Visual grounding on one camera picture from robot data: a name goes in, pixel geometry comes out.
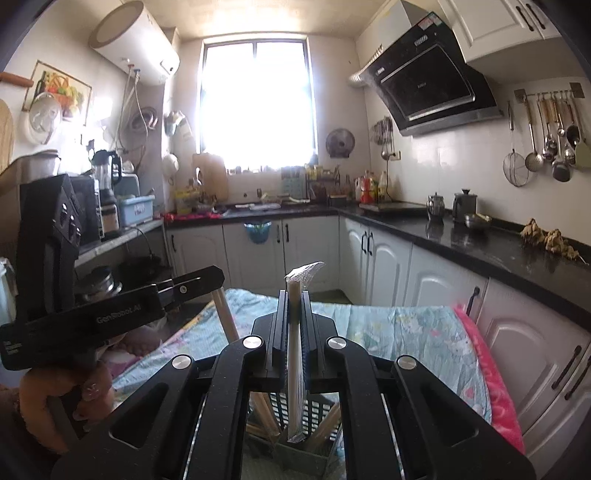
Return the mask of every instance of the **window frame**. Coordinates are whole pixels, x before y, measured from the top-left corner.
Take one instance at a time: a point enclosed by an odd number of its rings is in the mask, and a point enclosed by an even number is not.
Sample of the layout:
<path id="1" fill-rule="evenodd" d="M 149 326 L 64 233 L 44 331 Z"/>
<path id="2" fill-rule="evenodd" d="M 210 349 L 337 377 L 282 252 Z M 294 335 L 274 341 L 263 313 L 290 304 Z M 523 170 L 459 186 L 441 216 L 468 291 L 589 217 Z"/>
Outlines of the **window frame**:
<path id="1" fill-rule="evenodd" d="M 252 55 L 253 58 L 256 59 L 256 48 L 259 43 L 299 43 L 301 44 L 302 50 L 304 51 L 304 64 L 306 67 L 306 73 L 308 75 L 308 87 L 307 93 L 310 98 L 310 106 L 312 112 L 312 149 L 313 151 L 318 151 L 318 135 L 316 131 L 316 107 L 314 105 L 314 93 L 312 91 L 312 75 L 311 75 L 311 68 L 310 68 L 310 55 L 308 50 L 308 41 L 306 38 L 252 38 L 252 39 L 241 39 L 241 40 L 231 40 L 231 41 L 220 41 L 215 43 L 204 43 L 203 45 L 203 63 L 201 71 L 205 72 L 205 67 L 207 65 L 207 51 L 209 48 L 212 47 L 223 47 L 225 45 L 237 45 L 237 44 L 252 44 Z M 204 90 L 203 90 L 203 82 L 199 83 L 199 125 L 203 125 L 203 99 L 204 99 Z M 199 128 L 199 149 L 200 152 L 205 150 L 205 142 L 203 139 L 203 128 Z"/>

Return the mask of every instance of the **metal bowl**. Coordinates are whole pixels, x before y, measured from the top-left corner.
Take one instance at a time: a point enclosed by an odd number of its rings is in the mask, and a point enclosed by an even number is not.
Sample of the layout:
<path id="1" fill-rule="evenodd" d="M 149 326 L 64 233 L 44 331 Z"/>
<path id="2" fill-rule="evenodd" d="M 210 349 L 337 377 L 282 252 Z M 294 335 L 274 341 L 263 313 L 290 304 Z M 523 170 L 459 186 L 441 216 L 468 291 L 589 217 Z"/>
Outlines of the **metal bowl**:
<path id="1" fill-rule="evenodd" d="M 480 213 L 469 213 L 464 215 L 466 226 L 470 230 L 486 230 L 490 227 L 492 218 L 488 215 L 482 215 Z"/>

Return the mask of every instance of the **range hood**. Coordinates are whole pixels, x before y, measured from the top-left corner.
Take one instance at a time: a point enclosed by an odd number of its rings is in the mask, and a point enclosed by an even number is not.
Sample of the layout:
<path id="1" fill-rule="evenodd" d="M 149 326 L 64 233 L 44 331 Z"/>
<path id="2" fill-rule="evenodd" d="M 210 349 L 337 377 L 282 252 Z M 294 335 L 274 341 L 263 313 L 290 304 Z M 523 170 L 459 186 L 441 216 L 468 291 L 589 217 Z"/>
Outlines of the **range hood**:
<path id="1" fill-rule="evenodd" d="M 404 7 L 409 4 L 400 4 L 398 11 L 407 13 Z M 405 20 L 413 25 L 410 17 Z M 377 92 L 401 135 L 502 116 L 484 75 L 466 65 L 455 35 L 435 13 L 425 12 L 391 45 L 383 45 L 349 81 Z"/>

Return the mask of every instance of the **metal screw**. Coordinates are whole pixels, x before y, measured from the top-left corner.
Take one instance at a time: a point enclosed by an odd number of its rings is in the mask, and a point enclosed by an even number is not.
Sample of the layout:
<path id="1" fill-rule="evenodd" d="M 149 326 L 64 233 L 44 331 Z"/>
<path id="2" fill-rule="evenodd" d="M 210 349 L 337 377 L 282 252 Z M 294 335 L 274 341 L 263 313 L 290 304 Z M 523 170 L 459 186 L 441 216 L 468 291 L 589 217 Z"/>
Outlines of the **metal screw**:
<path id="1" fill-rule="evenodd" d="M 242 344 L 250 349 L 250 350 L 254 350 L 255 348 L 259 348 L 262 345 L 262 340 L 260 337 L 257 337 L 255 335 L 251 335 L 246 337 L 243 341 Z"/>
<path id="2" fill-rule="evenodd" d="M 398 366 L 405 370 L 412 370 L 417 366 L 417 361 L 411 356 L 403 355 L 398 359 Z"/>
<path id="3" fill-rule="evenodd" d="M 335 350 L 341 350 L 347 346 L 347 340 L 341 337 L 329 338 L 329 347 Z"/>
<path id="4" fill-rule="evenodd" d="M 191 357 L 187 355 L 179 355 L 173 359 L 173 367 L 177 370 L 182 370 L 191 365 Z"/>

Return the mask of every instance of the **rolling pin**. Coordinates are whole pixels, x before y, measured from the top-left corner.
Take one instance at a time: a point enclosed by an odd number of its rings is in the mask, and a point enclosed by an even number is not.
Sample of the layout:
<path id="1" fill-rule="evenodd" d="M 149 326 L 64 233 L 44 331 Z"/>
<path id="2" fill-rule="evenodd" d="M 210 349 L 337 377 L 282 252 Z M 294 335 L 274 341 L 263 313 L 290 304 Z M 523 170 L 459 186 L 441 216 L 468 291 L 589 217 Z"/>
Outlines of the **rolling pin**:
<path id="1" fill-rule="evenodd" d="M 2 72 L 0 73 L 0 82 L 11 83 L 17 87 L 31 88 L 34 82 L 31 79 L 26 79 L 13 73 Z"/>

